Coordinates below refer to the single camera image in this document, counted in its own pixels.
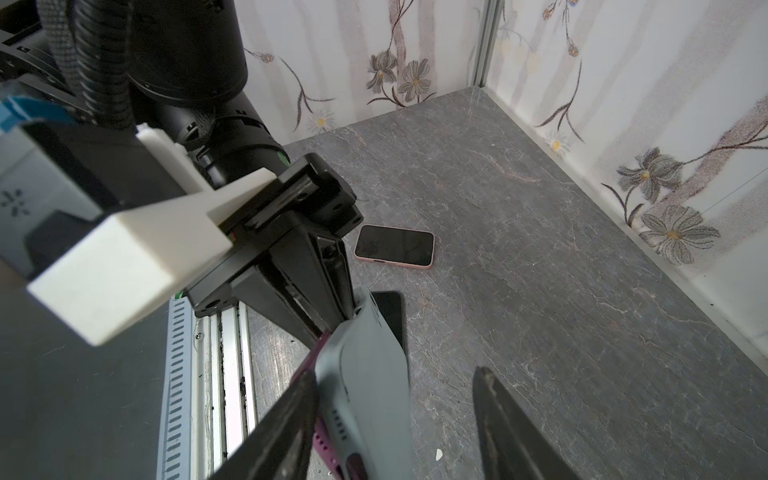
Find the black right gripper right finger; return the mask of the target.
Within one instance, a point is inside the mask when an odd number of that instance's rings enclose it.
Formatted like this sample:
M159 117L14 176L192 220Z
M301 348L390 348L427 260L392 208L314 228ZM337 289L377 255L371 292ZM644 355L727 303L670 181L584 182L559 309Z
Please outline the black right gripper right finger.
M489 368L475 369L472 398L487 479L578 477Z

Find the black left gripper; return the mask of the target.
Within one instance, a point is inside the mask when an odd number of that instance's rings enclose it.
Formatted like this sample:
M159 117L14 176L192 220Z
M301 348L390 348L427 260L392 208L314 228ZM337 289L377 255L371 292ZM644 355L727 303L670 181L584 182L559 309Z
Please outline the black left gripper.
M237 299L313 348L354 316L343 239L363 220L356 201L318 154L292 163L224 221L234 245L187 287L195 313L211 315Z

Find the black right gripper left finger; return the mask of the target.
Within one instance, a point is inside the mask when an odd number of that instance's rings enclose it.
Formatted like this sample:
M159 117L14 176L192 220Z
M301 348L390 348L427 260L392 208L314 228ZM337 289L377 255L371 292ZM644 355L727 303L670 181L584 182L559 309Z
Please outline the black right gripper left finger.
M214 479L305 479L319 405L315 374L301 373Z

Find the light blue phone case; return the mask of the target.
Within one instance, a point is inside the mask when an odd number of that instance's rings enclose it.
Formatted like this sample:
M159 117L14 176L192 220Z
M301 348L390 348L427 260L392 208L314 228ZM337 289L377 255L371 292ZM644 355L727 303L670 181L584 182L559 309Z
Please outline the light blue phone case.
M319 414L344 479L411 479L413 445L407 359L368 290L354 317L320 349Z

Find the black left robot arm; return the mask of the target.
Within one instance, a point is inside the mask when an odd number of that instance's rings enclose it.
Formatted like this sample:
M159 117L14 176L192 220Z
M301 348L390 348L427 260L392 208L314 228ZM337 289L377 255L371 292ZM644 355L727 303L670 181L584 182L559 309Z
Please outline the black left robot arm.
M356 314L351 187L244 93L231 1L1 5L1 285L101 345L175 293L313 346Z

